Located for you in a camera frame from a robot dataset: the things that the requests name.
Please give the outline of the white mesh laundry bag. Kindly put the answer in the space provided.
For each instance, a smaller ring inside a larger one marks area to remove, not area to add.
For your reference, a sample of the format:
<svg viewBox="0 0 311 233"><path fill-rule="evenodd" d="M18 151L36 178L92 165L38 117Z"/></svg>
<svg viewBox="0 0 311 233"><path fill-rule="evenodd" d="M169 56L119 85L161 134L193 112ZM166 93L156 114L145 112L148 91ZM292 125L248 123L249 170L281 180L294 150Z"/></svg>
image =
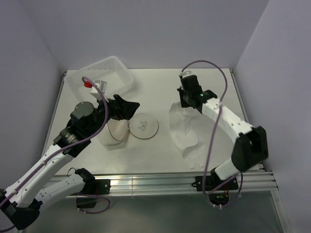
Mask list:
<svg viewBox="0 0 311 233"><path fill-rule="evenodd" d="M159 128L157 118L149 113L140 113L130 120L108 121L98 138L104 146L114 146L123 142L128 135L138 139L150 139L156 135Z"/></svg>

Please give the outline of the white bra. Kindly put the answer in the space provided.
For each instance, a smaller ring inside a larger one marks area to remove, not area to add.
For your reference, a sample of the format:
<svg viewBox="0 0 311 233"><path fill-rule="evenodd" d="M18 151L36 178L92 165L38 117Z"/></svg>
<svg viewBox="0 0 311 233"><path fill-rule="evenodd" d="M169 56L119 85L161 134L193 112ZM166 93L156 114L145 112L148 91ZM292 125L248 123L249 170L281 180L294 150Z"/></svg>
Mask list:
<svg viewBox="0 0 311 233"><path fill-rule="evenodd" d="M169 110L170 135L191 169L204 167L214 122L192 108L173 103Z"/></svg>

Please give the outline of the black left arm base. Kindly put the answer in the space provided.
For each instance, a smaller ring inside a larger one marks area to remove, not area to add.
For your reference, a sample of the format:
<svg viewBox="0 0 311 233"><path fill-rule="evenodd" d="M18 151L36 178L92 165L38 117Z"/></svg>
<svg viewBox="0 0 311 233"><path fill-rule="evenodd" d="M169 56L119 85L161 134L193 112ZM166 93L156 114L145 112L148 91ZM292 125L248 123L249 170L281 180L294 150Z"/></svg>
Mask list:
<svg viewBox="0 0 311 233"><path fill-rule="evenodd" d="M110 180L109 179L95 179L87 183L82 191L78 194L85 195L107 195L110 192ZM98 203L99 198L95 197L82 197L76 198L76 207L80 209L94 208Z"/></svg>

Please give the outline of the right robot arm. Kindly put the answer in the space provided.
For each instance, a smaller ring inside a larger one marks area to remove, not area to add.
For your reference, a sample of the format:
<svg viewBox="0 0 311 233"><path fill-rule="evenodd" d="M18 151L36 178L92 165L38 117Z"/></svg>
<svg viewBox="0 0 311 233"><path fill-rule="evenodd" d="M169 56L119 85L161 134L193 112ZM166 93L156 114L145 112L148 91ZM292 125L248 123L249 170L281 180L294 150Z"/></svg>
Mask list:
<svg viewBox="0 0 311 233"><path fill-rule="evenodd" d="M196 75L182 73L179 77L181 87L177 91L181 107L191 107L213 120L234 143L230 158L211 171L212 187L223 188L228 178L268 158L267 135L263 127L252 126L238 117L211 90L203 91Z"/></svg>

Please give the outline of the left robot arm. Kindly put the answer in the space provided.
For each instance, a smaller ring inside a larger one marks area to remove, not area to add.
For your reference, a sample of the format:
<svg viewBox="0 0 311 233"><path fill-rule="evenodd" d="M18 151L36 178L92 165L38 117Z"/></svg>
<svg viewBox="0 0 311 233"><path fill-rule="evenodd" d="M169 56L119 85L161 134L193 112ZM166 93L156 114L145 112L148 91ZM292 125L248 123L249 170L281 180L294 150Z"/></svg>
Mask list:
<svg viewBox="0 0 311 233"><path fill-rule="evenodd" d="M40 212L68 195L95 191L95 178L85 168L68 178L46 187L46 183L63 166L76 158L110 120L130 120L139 108L138 102L125 101L114 95L108 101L78 103L70 120L40 160L13 185L0 191L0 209L13 226L23 230L38 218Z"/></svg>

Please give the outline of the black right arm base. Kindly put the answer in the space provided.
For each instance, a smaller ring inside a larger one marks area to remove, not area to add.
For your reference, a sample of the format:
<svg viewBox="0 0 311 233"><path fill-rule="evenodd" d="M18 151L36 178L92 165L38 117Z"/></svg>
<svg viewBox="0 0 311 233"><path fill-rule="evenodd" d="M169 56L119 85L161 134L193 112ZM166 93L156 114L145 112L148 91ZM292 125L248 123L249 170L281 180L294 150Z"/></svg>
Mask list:
<svg viewBox="0 0 311 233"><path fill-rule="evenodd" d="M206 176L205 193L208 193L208 199L214 207L227 206L230 200L239 197L242 187L238 185L237 177L231 177L225 181L217 180L212 176ZM230 191L238 191L234 198L230 197Z"/></svg>

